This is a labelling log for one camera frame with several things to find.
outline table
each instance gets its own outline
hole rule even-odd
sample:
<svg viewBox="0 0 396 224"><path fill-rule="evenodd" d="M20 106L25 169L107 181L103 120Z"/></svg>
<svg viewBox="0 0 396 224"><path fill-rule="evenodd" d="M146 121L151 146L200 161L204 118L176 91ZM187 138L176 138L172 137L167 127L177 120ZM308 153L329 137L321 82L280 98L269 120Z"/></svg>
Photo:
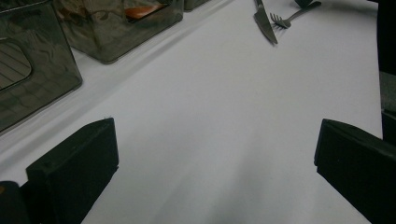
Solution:
<svg viewBox="0 0 396 224"><path fill-rule="evenodd" d="M111 65L74 50L82 87L0 136L0 179L113 117L120 169L83 223L368 223L313 161L322 119L382 135L376 10L323 1L273 46L254 1L212 0Z"/></svg>

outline butter knife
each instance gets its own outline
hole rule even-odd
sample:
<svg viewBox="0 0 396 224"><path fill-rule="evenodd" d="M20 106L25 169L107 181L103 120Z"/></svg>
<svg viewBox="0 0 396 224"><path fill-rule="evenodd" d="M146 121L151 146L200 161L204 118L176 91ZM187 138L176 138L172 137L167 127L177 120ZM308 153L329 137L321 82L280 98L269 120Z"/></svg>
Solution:
<svg viewBox="0 0 396 224"><path fill-rule="evenodd" d="M268 20L267 13L265 12L264 4L262 0L257 1L257 12L254 14L254 20L262 30L262 33L273 43L277 44L277 40L274 34L274 30L272 29L272 25Z"/></svg>

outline black object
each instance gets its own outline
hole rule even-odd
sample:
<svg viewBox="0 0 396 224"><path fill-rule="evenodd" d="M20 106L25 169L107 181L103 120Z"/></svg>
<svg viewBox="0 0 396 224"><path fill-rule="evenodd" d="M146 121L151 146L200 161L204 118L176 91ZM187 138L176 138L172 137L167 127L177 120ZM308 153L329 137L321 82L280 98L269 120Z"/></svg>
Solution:
<svg viewBox="0 0 396 224"><path fill-rule="evenodd" d="M20 187L12 181L0 182L0 223L30 223Z"/></svg>
<svg viewBox="0 0 396 224"><path fill-rule="evenodd" d="M315 165L372 223L396 223L396 147L354 126L324 119Z"/></svg>
<svg viewBox="0 0 396 224"><path fill-rule="evenodd" d="M73 133L26 168L29 181L21 187L21 195L31 223L80 223L118 164L114 119Z"/></svg>
<svg viewBox="0 0 396 224"><path fill-rule="evenodd" d="M377 47L379 70L396 76L396 1L369 0L378 3Z"/></svg>
<svg viewBox="0 0 396 224"><path fill-rule="evenodd" d="M382 111L382 134L384 141L396 146L396 112Z"/></svg>

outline fork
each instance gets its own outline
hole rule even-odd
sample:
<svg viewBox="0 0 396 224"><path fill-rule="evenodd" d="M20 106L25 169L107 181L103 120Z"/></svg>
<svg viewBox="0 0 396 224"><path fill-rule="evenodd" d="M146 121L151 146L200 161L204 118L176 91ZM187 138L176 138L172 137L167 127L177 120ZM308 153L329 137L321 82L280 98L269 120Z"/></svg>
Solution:
<svg viewBox="0 0 396 224"><path fill-rule="evenodd" d="M276 14L270 13L270 17L271 20L278 26L283 27L285 29L288 29L289 27L291 27L291 21L293 19L295 19L298 16L303 15L305 12L315 8L315 7L319 7L321 5L321 2L314 2L311 5L304 7L300 10L298 10L296 13L294 13L293 15L291 15L288 19L286 20L282 20L281 17L277 16Z"/></svg>

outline clear plastic container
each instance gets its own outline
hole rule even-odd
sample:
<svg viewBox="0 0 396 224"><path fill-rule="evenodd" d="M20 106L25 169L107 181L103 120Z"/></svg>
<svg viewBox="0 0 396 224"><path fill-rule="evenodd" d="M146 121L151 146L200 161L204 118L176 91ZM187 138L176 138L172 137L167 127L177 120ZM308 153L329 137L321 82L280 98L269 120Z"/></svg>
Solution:
<svg viewBox="0 0 396 224"><path fill-rule="evenodd" d="M101 63L183 19L184 0L54 0L69 44Z"/></svg>
<svg viewBox="0 0 396 224"><path fill-rule="evenodd" d="M209 0L184 0L184 10L191 11Z"/></svg>
<svg viewBox="0 0 396 224"><path fill-rule="evenodd" d="M0 132L81 82L51 1L2 0Z"/></svg>

